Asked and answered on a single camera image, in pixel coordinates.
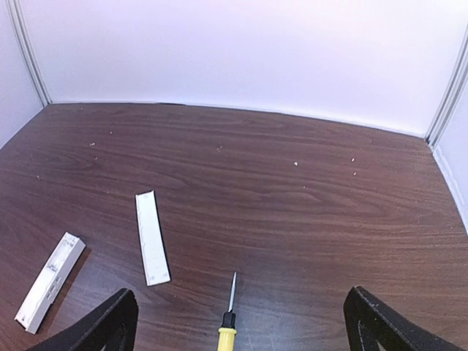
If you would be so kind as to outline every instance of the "wood grain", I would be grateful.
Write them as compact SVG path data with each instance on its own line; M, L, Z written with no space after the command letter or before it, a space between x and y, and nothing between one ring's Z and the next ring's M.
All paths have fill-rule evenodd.
M134 198L151 189L173 278L155 287ZM13 317L65 231L87 250L32 336ZM468 349L468 240L413 137L242 110L50 105L0 150L0 235L2 350L121 287L140 305L136 350L215 350L233 271L237 350L348 350L342 304L357 284Z

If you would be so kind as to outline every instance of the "yellow and black screwdriver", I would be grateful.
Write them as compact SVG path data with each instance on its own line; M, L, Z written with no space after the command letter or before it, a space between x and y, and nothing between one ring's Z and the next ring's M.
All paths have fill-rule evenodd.
M227 312L222 315L222 324L219 332L218 351L233 351L234 339L237 334L235 329L235 313L233 312L235 280L237 272L234 272L233 285L231 286L231 296L229 298L229 307Z

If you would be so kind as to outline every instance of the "white box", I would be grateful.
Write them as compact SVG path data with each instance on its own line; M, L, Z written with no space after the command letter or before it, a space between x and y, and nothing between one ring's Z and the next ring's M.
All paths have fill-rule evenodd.
M170 282L154 192L135 196L146 285Z
M85 244L76 236L65 233L29 290L17 320L29 333L35 334L49 306L75 265Z

